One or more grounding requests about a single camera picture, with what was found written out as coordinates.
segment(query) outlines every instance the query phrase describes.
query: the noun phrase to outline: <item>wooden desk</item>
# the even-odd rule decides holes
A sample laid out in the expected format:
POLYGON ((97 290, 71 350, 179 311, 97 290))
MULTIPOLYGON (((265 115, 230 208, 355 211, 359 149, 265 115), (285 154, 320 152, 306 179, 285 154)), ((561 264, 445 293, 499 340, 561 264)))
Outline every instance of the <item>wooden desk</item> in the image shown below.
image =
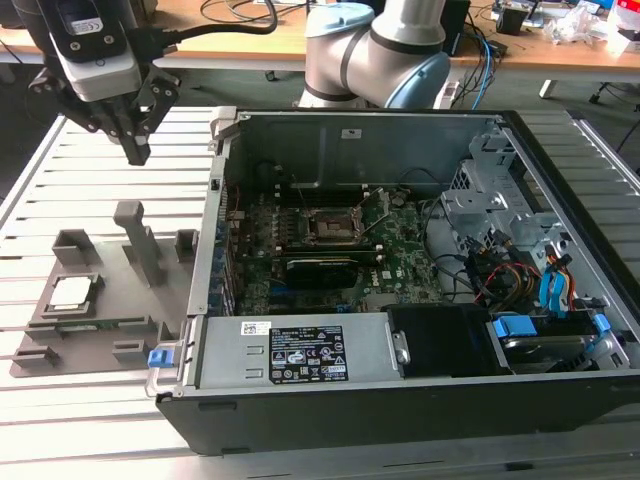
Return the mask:
MULTIPOLYGON (((518 37, 495 33, 495 23, 487 20, 489 12, 478 15, 479 8, 491 0, 473 0, 471 14, 487 37, 509 47, 498 73, 541 80, 573 81, 637 81, 640 55, 625 54, 615 58, 605 49, 604 42, 594 47, 582 43, 553 45, 544 39, 539 29, 525 29, 518 37)), ((159 0, 155 22, 169 29, 184 29, 201 25, 207 20, 200 15, 201 0, 159 0)), ((264 14, 264 6, 246 5, 248 15, 264 14)), ((208 14, 227 20, 233 17, 224 4, 207 10, 208 14)), ((294 11, 282 18, 275 33, 267 36, 212 34, 183 42, 178 52, 156 63, 169 68, 226 68, 251 70, 304 70, 305 12, 294 11)), ((0 29, 0 39, 27 63, 40 63, 40 55, 29 34, 24 31, 0 29)), ((478 52, 471 42, 463 42, 457 57, 452 58, 453 76, 460 75, 477 62, 478 52)), ((0 49, 0 62, 15 63, 15 59, 0 49)))

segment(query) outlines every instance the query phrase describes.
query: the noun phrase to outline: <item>power cord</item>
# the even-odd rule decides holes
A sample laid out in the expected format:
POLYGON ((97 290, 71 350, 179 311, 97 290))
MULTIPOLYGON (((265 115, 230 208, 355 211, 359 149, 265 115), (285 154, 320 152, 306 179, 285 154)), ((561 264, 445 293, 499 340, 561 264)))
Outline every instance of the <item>power cord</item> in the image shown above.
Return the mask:
MULTIPOLYGON (((268 35, 275 31, 278 27, 278 11, 273 5, 273 0, 265 0, 267 8, 269 9, 269 17, 271 22, 264 27, 256 27, 253 25, 242 25, 242 23, 249 23, 247 21, 237 21, 231 23, 219 22, 218 24, 200 25, 198 27, 188 28, 186 30, 173 30, 168 32, 162 32, 162 39, 165 47, 176 45, 189 38, 199 37, 200 35, 207 35, 209 33, 248 33, 250 35, 268 35)), ((210 4, 210 0, 206 0, 200 7, 200 12, 206 8, 206 5, 210 4)))
MULTIPOLYGON (((250 17, 248 15, 244 15, 240 12, 238 12, 238 7, 241 7, 243 5, 247 5, 249 3, 253 3, 253 0, 243 0, 239 3, 236 3, 235 5, 233 5, 231 3, 231 0, 205 0, 202 5, 200 5, 200 15, 202 15, 204 18, 206 18, 207 20, 211 21, 211 22, 216 22, 216 23, 221 23, 221 24, 225 24, 225 25, 242 25, 245 23, 259 23, 259 22, 264 22, 265 20, 270 21, 271 19, 271 14, 267 13, 265 15, 260 15, 257 17, 250 17), (213 7, 214 5, 219 5, 224 3, 227 7, 227 9, 231 12, 231 14, 236 17, 238 20, 223 20, 220 18, 215 18, 210 16, 209 14, 207 14, 207 9, 209 9, 210 7, 213 7)), ((290 7, 286 7, 286 8, 282 8, 280 10, 278 10, 278 16, 280 18, 282 18, 285 15, 288 15, 291 12, 294 12, 296 10, 299 10, 301 8, 303 8, 305 5, 293 5, 290 7)))
POLYGON ((2 47, 9 53, 9 55, 11 55, 13 58, 16 59, 16 62, 18 62, 20 65, 24 65, 24 62, 22 61, 22 59, 19 56, 17 56, 13 52, 13 50, 11 50, 9 46, 6 43, 4 43, 4 41, 1 38, 0 38, 0 45, 2 45, 2 47))
POLYGON ((636 131, 638 126, 640 126, 640 120, 638 120, 636 123, 634 123, 633 126, 631 127, 631 129, 629 129, 627 134, 624 136, 624 138, 620 142, 620 145, 618 145, 618 148, 616 148, 616 152, 620 153, 620 151, 622 150, 622 147, 624 147, 624 144, 627 143, 627 140, 629 140, 631 135, 633 135, 633 132, 636 131))

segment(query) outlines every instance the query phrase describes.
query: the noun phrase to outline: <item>connector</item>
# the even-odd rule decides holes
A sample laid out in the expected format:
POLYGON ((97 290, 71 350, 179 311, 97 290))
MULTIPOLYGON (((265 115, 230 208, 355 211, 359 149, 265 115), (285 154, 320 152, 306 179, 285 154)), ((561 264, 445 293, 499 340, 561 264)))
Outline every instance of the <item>connector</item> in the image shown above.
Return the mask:
POLYGON ((498 243, 498 245, 502 245, 503 247, 510 247, 513 245, 511 241, 511 237, 504 233, 502 230, 496 230, 492 234, 493 239, 498 243))
POLYGON ((544 254, 545 254, 545 256, 547 256, 547 257, 549 257, 549 256, 551 256, 551 255, 554 255, 554 256, 555 256, 555 255, 557 255, 557 253, 556 253, 556 249, 555 249, 555 248, 553 248, 553 246, 552 246, 552 245, 545 245, 545 246, 544 246, 544 254))
POLYGON ((464 239, 464 243, 469 249, 469 252, 471 253, 484 255, 489 251, 484 245, 482 245, 479 241, 477 241, 475 238, 472 238, 472 237, 466 237, 464 239))
POLYGON ((563 256, 561 256, 558 259, 556 264, 558 265, 558 268, 564 268, 567 265, 569 265, 572 261, 573 261, 573 258, 571 258, 571 255, 569 255, 568 253, 565 253, 563 256))

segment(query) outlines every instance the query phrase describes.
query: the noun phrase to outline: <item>metal bracket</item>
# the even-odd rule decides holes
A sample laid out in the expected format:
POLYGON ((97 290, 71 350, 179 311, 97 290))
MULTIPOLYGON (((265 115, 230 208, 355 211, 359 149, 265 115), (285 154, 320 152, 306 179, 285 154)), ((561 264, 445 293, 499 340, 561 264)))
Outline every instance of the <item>metal bracket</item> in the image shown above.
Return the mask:
POLYGON ((442 202, 450 215, 485 215, 493 210, 506 209, 502 196, 498 192, 447 190, 442 194, 442 202))
POLYGON ((216 151, 221 140, 239 132, 238 122, 246 118, 237 115, 236 107, 216 107, 213 109, 209 126, 213 141, 209 150, 216 151))

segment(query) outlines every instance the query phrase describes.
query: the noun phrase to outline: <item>motherboard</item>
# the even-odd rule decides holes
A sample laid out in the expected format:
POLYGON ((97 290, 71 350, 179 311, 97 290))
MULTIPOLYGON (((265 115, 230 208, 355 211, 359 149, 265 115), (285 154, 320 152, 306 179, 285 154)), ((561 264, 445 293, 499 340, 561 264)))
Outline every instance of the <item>motherboard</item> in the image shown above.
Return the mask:
POLYGON ((442 299, 403 191, 260 195, 232 212, 236 315, 380 311, 442 299))

